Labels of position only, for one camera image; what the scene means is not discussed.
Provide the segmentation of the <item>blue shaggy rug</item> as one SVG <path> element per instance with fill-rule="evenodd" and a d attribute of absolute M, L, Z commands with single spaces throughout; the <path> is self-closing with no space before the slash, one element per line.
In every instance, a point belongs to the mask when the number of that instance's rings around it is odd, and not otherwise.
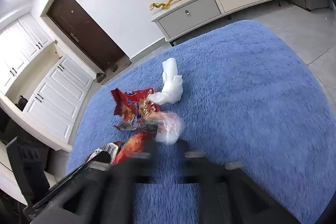
<path fill-rule="evenodd" d="M 68 160 L 127 141 L 111 91 L 161 90 L 162 63 L 175 58 L 183 94 L 162 111 L 179 115 L 191 149 L 244 172 L 301 223 L 315 223 L 335 193 L 335 115 L 304 62 L 254 20 L 218 28 L 135 67 L 89 101 Z"/>

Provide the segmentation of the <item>left shoe at door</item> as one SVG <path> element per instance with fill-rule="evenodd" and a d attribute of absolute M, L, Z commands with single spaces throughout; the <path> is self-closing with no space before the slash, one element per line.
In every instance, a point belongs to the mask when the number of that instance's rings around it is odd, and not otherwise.
<path fill-rule="evenodd" d="M 106 78 L 105 73 L 97 73 L 96 74 L 96 82 L 101 83 Z"/>

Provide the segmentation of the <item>shoe at door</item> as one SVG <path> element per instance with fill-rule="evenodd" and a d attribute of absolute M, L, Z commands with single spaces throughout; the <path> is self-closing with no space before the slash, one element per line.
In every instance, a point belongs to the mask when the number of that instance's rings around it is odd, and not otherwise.
<path fill-rule="evenodd" d="M 101 83 L 106 78 L 105 73 L 97 73 L 96 74 L 96 82 Z"/>
<path fill-rule="evenodd" d="M 115 72 L 115 71 L 118 69 L 117 64 L 114 63 L 114 62 L 109 62 L 108 65 L 109 65 L 109 69 L 110 69 L 112 72 Z"/>

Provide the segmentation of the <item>silver foil wrapper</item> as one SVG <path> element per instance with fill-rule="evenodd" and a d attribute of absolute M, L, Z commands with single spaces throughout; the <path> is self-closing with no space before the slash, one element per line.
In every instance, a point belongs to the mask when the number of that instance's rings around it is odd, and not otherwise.
<path fill-rule="evenodd" d="M 184 130 L 184 122 L 175 113 L 154 112 L 133 122 L 121 122 L 117 128 L 122 131 L 135 131 L 111 162 L 118 165 L 132 156 L 145 151 L 147 142 L 154 140 L 164 144 L 174 144 Z"/>

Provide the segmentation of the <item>right shoe at door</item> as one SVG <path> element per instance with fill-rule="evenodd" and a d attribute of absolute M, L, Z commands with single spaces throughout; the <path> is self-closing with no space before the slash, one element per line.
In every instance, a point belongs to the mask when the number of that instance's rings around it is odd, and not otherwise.
<path fill-rule="evenodd" d="M 114 63 L 114 62 L 109 62 L 108 65 L 109 65 L 109 69 L 110 69 L 112 72 L 115 72 L 115 71 L 118 69 L 117 64 Z"/>

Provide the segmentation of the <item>white wall cabinets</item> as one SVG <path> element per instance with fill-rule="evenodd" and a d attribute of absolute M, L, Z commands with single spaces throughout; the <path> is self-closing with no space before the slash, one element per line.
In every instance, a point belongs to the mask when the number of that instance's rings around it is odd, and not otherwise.
<path fill-rule="evenodd" d="M 92 83 L 88 67 L 31 14 L 1 29 L 1 108 L 47 146 L 71 152 L 70 137 Z"/>

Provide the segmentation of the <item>brown entrance door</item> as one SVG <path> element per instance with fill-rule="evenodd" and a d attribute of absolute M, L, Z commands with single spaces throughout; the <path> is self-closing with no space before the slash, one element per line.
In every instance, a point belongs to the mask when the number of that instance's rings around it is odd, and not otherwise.
<path fill-rule="evenodd" d="M 100 69 L 116 62 L 124 51 L 75 0 L 54 0 L 47 15 Z"/>

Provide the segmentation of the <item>red snack bag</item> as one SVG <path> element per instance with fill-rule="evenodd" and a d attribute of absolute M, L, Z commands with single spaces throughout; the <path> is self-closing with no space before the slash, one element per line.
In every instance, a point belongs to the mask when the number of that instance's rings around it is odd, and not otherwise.
<path fill-rule="evenodd" d="M 114 115 L 121 117 L 121 122 L 115 128 L 122 131 L 134 131 L 139 122 L 153 113 L 159 112 L 159 106 L 148 100 L 155 93 L 153 88 L 122 92 L 119 89 L 110 91 L 116 107 Z"/>

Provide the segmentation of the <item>white TV cabinet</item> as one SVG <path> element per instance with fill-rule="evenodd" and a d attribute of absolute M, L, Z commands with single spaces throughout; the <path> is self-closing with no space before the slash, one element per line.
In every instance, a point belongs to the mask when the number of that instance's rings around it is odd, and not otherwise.
<path fill-rule="evenodd" d="M 152 22 L 167 42 L 234 12 L 272 0 L 183 0 L 157 12 Z"/>

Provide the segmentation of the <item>brown doormat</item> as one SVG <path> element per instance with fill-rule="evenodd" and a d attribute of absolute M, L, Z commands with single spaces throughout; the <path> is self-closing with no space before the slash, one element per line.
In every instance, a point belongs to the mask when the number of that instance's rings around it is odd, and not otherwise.
<path fill-rule="evenodd" d="M 129 57 L 127 57 L 127 55 L 123 56 L 122 58 L 117 60 L 115 63 L 117 64 L 118 69 L 115 72 L 112 72 L 108 66 L 108 69 L 105 72 L 106 78 L 100 83 L 101 85 L 107 83 L 109 80 L 114 78 L 116 75 L 120 74 L 122 71 L 124 71 L 127 67 L 131 65 L 131 61 Z"/>

